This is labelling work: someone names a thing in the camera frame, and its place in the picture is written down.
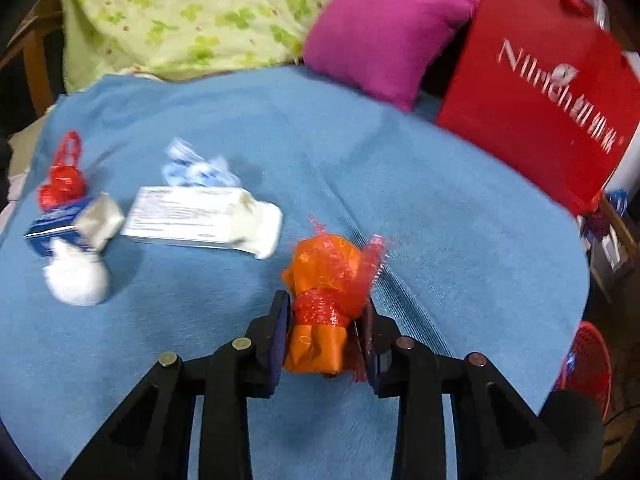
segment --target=white packaging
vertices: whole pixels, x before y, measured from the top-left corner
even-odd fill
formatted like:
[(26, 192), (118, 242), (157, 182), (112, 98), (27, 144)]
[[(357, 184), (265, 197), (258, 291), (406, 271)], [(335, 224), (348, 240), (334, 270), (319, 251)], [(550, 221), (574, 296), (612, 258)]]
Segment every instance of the white packaging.
[(53, 256), (44, 267), (44, 277), (54, 297), (73, 306), (103, 302), (110, 280), (100, 257), (58, 237), (51, 239), (50, 247)]
[(141, 187), (122, 234), (139, 242), (237, 249), (263, 260), (282, 212), (240, 187)]

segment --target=orange wrapped package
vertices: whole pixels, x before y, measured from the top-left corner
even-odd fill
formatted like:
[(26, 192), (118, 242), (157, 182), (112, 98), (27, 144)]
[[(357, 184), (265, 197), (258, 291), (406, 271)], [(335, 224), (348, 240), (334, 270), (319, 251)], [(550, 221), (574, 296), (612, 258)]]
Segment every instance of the orange wrapped package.
[(338, 235), (323, 232), (297, 244), (282, 273), (294, 301), (294, 324), (284, 368), (290, 372), (340, 374), (351, 323), (360, 316), (382, 263), (382, 239), (361, 252)]

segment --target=clover pattern fabric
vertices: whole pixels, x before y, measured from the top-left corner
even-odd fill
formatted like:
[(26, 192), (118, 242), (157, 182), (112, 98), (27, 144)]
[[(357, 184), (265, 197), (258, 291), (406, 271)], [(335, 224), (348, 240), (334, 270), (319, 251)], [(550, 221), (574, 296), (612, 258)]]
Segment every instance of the clover pattern fabric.
[(169, 80), (296, 60), (330, 0), (62, 0), (65, 83), (133, 66)]

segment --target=bed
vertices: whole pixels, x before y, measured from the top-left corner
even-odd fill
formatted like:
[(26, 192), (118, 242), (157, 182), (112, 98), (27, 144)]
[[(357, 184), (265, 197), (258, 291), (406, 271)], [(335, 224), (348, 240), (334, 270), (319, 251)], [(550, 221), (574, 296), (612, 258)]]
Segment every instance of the bed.
[[(302, 66), (188, 83), (106, 76), (61, 99), (0, 245), (0, 416), (36, 473), (59, 479), (159, 353), (191, 359), (244, 333), (282, 288), (295, 243), (312, 233), (309, 213), (356, 243), (391, 238), (378, 310), (436, 352), (483, 352), (539, 410), (588, 293), (575, 221), (434, 126), (439, 105), (422, 95), (403, 114)], [(84, 140), (91, 191), (110, 193), (125, 212), (138, 187), (162, 184), (174, 136), (203, 156), (224, 155), (245, 188), (282, 209), (276, 253), (262, 262), (116, 237), (103, 254), (110, 298), (93, 308), (58, 303), (22, 235), (71, 129)], [(395, 402), (350, 377), (286, 373), (272, 399), (249, 406), (254, 476), (389, 478), (396, 417)]]

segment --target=blue and white box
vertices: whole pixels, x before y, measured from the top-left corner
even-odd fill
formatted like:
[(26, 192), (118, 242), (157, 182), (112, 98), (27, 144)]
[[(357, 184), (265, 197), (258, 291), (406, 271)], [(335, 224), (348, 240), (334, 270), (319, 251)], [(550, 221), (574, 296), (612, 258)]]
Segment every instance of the blue and white box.
[(47, 211), (31, 225), (24, 238), (40, 256), (52, 256), (52, 238), (62, 238), (84, 252), (99, 253), (123, 222), (118, 204), (108, 194), (100, 193)]

